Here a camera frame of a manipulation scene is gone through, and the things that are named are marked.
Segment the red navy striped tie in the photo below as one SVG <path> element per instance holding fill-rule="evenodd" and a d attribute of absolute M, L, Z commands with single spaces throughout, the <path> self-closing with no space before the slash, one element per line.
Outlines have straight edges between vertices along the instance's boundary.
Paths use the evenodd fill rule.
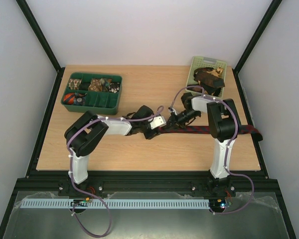
<path fill-rule="evenodd" d="M 193 126 L 186 126 L 186 127 L 176 127 L 173 129 L 165 129 L 165 127 L 160 127 L 161 134 L 167 133 L 184 133 L 184 134 L 210 134 L 214 138 L 219 138 L 221 136 L 232 138 L 235 133 L 235 126 L 225 129 L 225 128 L 218 128 L 209 127 L 209 126 L 200 126 L 200 125 L 193 125 Z M 262 141 L 263 136 L 262 134 L 252 125 L 242 125 L 238 128 L 237 135 L 243 134 L 251 134 L 255 137 L 256 141 Z"/>

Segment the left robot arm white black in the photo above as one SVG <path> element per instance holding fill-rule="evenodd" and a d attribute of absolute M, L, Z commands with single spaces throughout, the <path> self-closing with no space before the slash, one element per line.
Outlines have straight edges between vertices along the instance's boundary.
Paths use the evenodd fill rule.
<path fill-rule="evenodd" d="M 85 112 L 65 132 L 66 147 L 70 158 L 69 177 L 75 184 L 88 178 L 89 155 L 96 149 L 101 139 L 107 135 L 130 136 L 138 133 L 154 132 L 166 125 L 159 106 L 156 112 L 143 105 L 135 113 L 119 118 L 104 117 L 91 111 Z"/>

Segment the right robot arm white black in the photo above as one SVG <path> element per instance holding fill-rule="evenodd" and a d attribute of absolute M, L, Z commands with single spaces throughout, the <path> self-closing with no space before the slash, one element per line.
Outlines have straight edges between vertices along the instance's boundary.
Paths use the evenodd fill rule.
<path fill-rule="evenodd" d="M 214 155 L 206 189 L 209 194 L 218 195 L 230 187 L 230 158 L 241 125 L 235 103 L 232 99 L 223 101 L 206 94 L 194 96 L 185 93 L 181 99 L 185 110 L 177 113 L 172 102 L 166 126 L 168 129 L 185 128 L 190 120 L 202 113 L 207 114 L 209 134 L 214 138 Z"/>

